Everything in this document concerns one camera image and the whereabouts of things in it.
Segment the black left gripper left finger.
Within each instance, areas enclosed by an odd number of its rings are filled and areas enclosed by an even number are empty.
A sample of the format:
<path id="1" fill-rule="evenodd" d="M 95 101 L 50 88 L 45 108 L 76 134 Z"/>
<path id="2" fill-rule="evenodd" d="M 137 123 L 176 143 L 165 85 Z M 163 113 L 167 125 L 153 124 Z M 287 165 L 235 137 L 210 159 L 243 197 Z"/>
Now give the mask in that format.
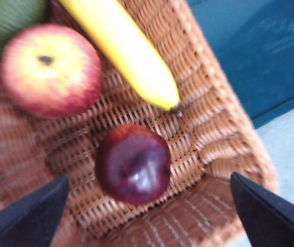
<path id="1" fill-rule="evenodd" d="M 50 246 L 69 188 L 61 175 L 0 210 L 0 246 Z"/>

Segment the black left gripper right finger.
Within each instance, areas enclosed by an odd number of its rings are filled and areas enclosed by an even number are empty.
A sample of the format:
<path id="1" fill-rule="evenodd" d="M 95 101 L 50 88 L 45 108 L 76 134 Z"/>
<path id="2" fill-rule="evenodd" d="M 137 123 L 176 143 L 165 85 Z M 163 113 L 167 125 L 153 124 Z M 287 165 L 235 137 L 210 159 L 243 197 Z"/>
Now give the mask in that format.
<path id="1" fill-rule="evenodd" d="M 230 189 L 252 246 L 294 246 L 294 204 L 238 172 Z"/>

